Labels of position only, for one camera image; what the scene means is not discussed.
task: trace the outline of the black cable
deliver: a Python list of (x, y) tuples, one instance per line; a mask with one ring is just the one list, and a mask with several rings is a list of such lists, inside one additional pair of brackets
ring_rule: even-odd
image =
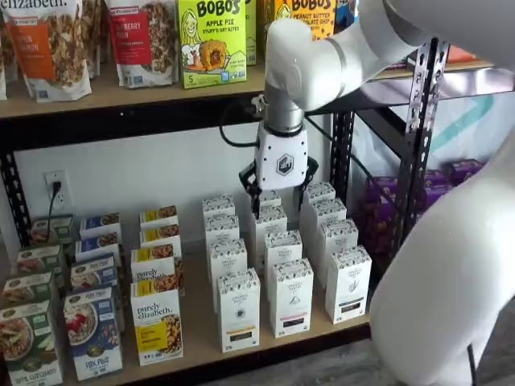
[(229, 146), (232, 147), (238, 147), (238, 148), (245, 148), (245, 147), (259, 147), (259, 142), (233, 142), (230, 139), (227, 138), (227, 136), (224, 133), (224, 124), (225, 124), (225, 118), (227, 117), (227, 114), (231, 111), (232, 108), (239, 106), (240, 104), (236, 101), (230, 103), (222, 113), (222, 116), (220, 118), (220, 136), (222, 139), (227, 143)]
[[(347, 153), (347, 150), (344, 149), (344, 147), (335, 141), (329, 134), (325, 132), (320, 126), (318, 126), (315, 121), (313, 121), (311, 118), (306, 117), (306, 120), (311, 123), (315, 129), (317, 129), (326, 139), (331, 141), (331, 143), (338, 148), (339, 151), (343, 152), (344, 154)], [(397, 206), (397, 204), (390, 198), (388, 194), (383, 191), (383, 188), (379, 186), (378, 183), (376, 183), (376, 180), (374, 177), (370, 174), (369, 170), (361, 163), (361, 161), (351, 152), (350, 153), (351, 159), (360, 167), (360, 169), (363, 170), (363, 173), (367, 176), (367, 178), (370, 180), (370, 182), (375, 186), (375, 188), (379, 191), (379, 194), (382, 195), (385, 200), (395, 209), (397, 212), (400, 212), (401, 209)]]
[(472, 378), (472, 386), (477, 386), (477, 374), (476, 374), (476, 360), (474, 359), (474, 349), (472, 344), (467, 347), (468, 352), (468, 363), (470, 364), (470, 375)]
[(50, 199), (50, 207), (48, 208), (48, 223), (47, 223), (47, 238), (45, 239), (45, 244), (48, 243), (48, 239), (50, 238), (50, 216), (52, 215), (52, 209), (54, 207), (54, 201), (56, 200), (57, 193), (61, 190), (61, 181), (55, 181), (51, 185), (52, 193)]

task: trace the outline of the yellow cereal box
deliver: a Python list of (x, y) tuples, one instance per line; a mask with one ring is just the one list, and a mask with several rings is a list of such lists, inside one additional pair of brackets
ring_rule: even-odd
[(179, 0), (184, 88), (247, 79), (243, 0)]

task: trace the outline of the purple snack bag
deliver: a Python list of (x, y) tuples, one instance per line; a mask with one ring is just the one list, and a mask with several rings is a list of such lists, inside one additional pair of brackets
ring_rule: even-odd
[(451, 183), (457, 187), (475, 175), (482, 167), (483, 164), (475, 159), (464, 159), (463, 161), (448, 163), (447, 172)]

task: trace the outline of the wall outlet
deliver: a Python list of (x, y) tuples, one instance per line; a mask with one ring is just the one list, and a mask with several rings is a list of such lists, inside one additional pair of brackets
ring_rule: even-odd
[(70, 184), (66, 170), (48, 171), (47, 173), (43, 173), (43, 176), (47, 185), (48, 199), (52, 199), (52, 184), (56, 181), (61, 182), (59, 193), (57, 193), (57, 196), (54, 198), (54, 205), (51, 210), (52, 214), (71, 213), (73, 207), (72, 193), (70, 192)]

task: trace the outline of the brand logo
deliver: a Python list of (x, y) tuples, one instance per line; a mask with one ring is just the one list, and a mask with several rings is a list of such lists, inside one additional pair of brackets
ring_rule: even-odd
[(277, 172), (282, 176), (288, 175), (293, 170), (293, 157), (284, 154), (277, 160)]

